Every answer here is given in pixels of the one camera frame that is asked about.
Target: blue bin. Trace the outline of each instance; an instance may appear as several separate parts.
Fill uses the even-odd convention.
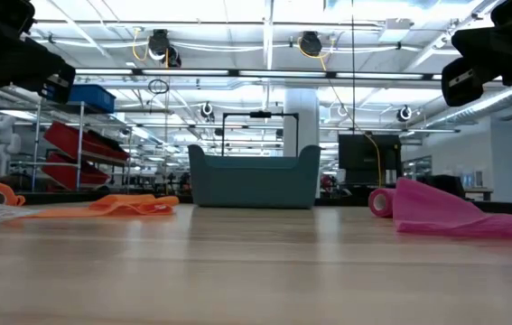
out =
[[[296,157],[221,157],[190,145],[193,202],[202,207],[309,209],[320,172],[317,145]]]
[[[71,88],[69,102],[85,102],[100,114],[115,113],[115,96],[99,85],[74,85]]]

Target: desk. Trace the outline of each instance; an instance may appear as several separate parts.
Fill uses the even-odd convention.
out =
[[[490,201],[492,192],[494,192],[494,190],[487,188],[468,188],[464,189],[464,192],[466,194],[482,194],[482,200]]]
[[[366,208],[0,227],[0,324],[512,324],[512,241],[398,235]]]

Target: white column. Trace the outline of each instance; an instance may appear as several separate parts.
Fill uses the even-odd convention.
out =
[[[320,102],[317,90],[313,88],[288,88],[285,90],[284,113],[300,114],[300,137],[298,149],[320,143]],[[294,157],[296,121],[284,118],[284,157]]]

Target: pink tape roll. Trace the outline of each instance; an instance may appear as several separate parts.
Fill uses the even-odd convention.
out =
[[[368,205],[376,217],[392,218],[392,203],[394,202],[393,189],[377,189],[370,193]]]

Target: black monitor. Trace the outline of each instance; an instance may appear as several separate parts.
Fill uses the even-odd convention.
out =
[[[386,171],[399,175],[400,138],[398,135],[371,135],[380,152],[382,178]],[[378,183],[377,151],[365,135],[339,135],[340,169],[346,170],[346,183]]]

